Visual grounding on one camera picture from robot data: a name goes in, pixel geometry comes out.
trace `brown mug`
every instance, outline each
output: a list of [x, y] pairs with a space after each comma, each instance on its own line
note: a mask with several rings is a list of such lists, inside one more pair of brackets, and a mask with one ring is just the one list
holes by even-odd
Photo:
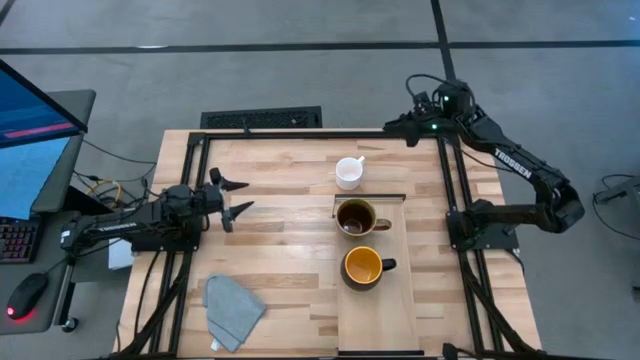
[[370, 290], [380, 282], [382, 272], [396, 267], [394, 259], [381, 259], [380, 254], [368, 246], [351, 249], [340, 264], [342, 280], [357, 291]]
[[336, 226], [348, 238], [360, 238], [372, 231], [391, 229], [391, 221], [379, 219], [376, 209], [364, 199], [344, 201], [336, 211]]

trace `white mug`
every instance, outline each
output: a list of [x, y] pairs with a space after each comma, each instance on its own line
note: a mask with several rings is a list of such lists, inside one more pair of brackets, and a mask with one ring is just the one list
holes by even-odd
[[353, 190], [362, 179], [364, 156], [358, 159], [344, 158], [336, 164], [336, 184], [342, 190]]

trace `desk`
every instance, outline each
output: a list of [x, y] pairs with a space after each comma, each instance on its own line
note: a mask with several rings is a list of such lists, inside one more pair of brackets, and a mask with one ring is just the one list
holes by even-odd
[[[188, 134], [186, 130], [165, 132], [154, 191], [180, 183]], [[199, 149], [190, 185], [195, 183]], [[492, 161], [488, 154], [465, 150], [481, 161]], [[457, 179], [455, 159], [449, 153]], [[228, 200], [233, 205], [249, 200], [255, 204], [239, 217], [233, 234], [222, 232], [219, 217], [212, 216], [211, 229], [202, 235], [191, 265], [179, 357], [337, 354], [336, 282], [341, 280], [334, 271], [335, 244], [327, 233], [334, 231], [334, 194], [343, 192], [335, 185], [335, 164], [345, 156], [367, 158], [363, 182], [354, 192], [407, 195], [404, 215], [420, 348], [426, 355], [440, 355], [443, 342], [472, 348], [458, 260], [446, 230], [448, 204], [434, 140], [422, 140], [415, 148], [396, 139], [214, 140], [207, 167], [219, 167], [228, 179], [251, 184], [231, 193]], [[504, 203], [494, 169], [468, 161], [467, 172], [474, 198]], [[455, 185], [458, 204], [463, 204], [459, 184]], [[486, 251], [485, 256], [497, 306], [525, 341], [539, 347], [520, 266], [504, 251]], [[152, 257], [152, 253], [140, 254], [133, 264], [120, 318], [123, 344], [132, 339], [140, 291]], [[156, 306], [163, 265], [161, 254], [142, 304], [141, 326]], [[206, 328], [201, 295], [211, 273], [231, 276], [267, 304], [265, 316], [235, 354], [214, 353], [209, 348], [212, 336]], [[485, 347], [490, 348], [486, 315], [478, 307]], [[168, 348], [172, 319], [170, 309], [161, 351]]]
[[[58, 91], [48, 93], [48, 95], [78, 120], [85, 124], [88, 123], [96, 96], [93, 90]], [[44, 216], [44, 232], [35, 262], [32, 264], [0, 265], [0, 284], [2, 284], [0, 304], [2, 306], [7, 304], [13, 290], [25, 277], [35, 272], [46, 271], [65, 256], [64, 251], [60, 248], [60, 232], [63, 224], [71, 219], [72, 214], [47, 215], [46, 213], [55, 213], [63, 207], [81, 143], [82, 135], [69, 139], [60, 160], [31, 207], [32, 212], [42, 213]], [[64, 271], [65, 268], [61, 265], [49, 272], [49, 285], [28, 321], [15, 322], [4, 314], [0, 316], [0, 335], [42, 332], [49, 329]]]

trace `gray carpet floor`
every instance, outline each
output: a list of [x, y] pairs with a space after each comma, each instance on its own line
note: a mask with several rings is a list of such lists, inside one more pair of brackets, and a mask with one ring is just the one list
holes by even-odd
[[[441, 3], [451, 42], [640, 39], [640, 3], [633, 0]], [[430, 2], [418, 0], [17, 0], [0, 26], [0, 49], [437, 40]], [[604, 188], [602, 176], [640, 174], [640, 49], [451, 54], [456, 75], [504, 132], [560, 168], [586, 207], [584, 219], [564, 234], [517, 231], [544, 348], [637, 358], [640, 304], [631, 286], [640, 275], [640, 241], [607, 230], [590, 202]], [[438, 49], [1, 57], [45, 91], [96, 90], [87, 138], [138, 159], [157, 157], [164, 130], [197, 128], [202, 111], [320, 105], [325, 127], [380, 127], [411, 106], [408, 75], [444, 76]], [[146, 171], [90, 147], [82, 148], [76, 169], [112, 178]], [[523, 180], [500, 179], [508, 203], [533, 201]], [[599, 210], [617, 228], [640, 233], [638, 214], [625, 201]], [[108, 354], [127, 280], [124, 274], [79, 285], [72, 313], [82, 327], [2, 336], [0, 359]]]

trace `yellow mug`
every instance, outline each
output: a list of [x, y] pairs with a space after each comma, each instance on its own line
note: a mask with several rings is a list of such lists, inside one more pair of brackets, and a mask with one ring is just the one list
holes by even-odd
[[396, 267], [394, 259], [381, 259], [380, 254], [368, 246], [351, 249], [340, 265], [342, 280], [357, 291], [370, 290], [380, 282], [382, 272]]

